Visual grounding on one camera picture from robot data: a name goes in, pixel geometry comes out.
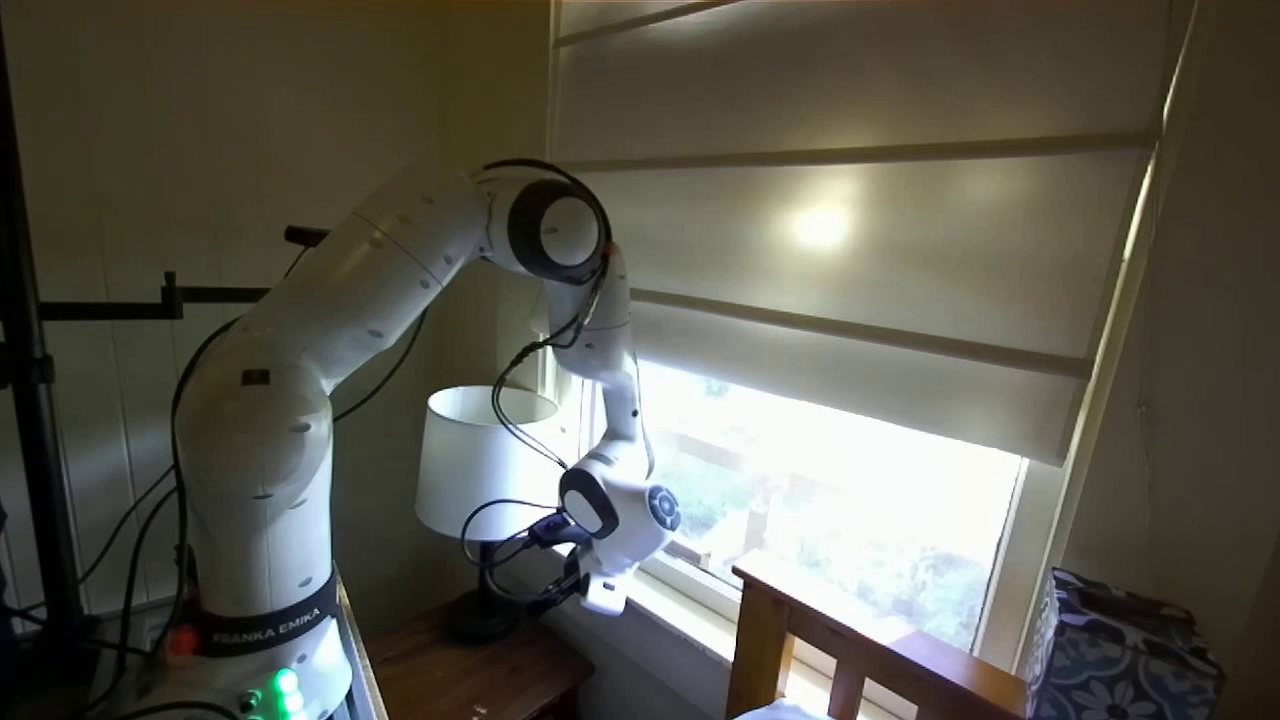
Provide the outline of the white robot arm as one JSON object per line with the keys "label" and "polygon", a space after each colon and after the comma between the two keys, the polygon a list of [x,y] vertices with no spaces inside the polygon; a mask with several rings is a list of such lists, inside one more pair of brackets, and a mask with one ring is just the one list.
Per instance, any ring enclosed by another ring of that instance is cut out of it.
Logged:
{"label": "white robot arm", "polygon": [[680,510],[653,478],[602,194],[543,160],[412,166],[194,352],[174,391],[179,589],[134,717],[332,720],[356,680],[338,610],[338,391],[404,346],[475,261],[550,287],[539,346],[606,400],[606,433],[561,469],[568,589],[611,595],[674,540]]}

